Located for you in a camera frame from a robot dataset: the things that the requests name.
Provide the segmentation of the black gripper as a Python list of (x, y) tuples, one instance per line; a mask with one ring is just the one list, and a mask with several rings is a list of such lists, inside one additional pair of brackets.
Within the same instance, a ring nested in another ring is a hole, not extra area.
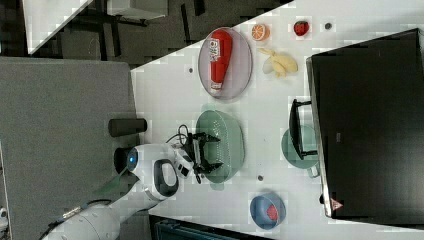
[(202, 164), (201, 160), (201, 150), (200, 150), (200, 142), (219, 142), (220, 139), (207, 134), (205, 132), (196, 133), (195, 135), (189, 133), (187, 140), (187, 147), (189, 150), (188, 155), (192, 159), (194, 165), (193, 170), (196, 174), (206, 174), (211, 173), (212, 171), (218, 169), (222, 166), (222, 163), (213, 163), (213, 164)]

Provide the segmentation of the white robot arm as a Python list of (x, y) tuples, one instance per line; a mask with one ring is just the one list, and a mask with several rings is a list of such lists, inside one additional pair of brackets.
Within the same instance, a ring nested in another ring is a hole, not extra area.
[(219, 168), (204, 156), (204, 146), (218, 143), (207, 133), (187, 134), (182, 143), (143, 144), (126, 152), (126, 167), (103, 188), (119, 189), (112, 202), (93, 200), (49, 225), (39, 240), (116, 240), (121, 225), (139, 211), (147, 211), (174, 196), (180, 181)]

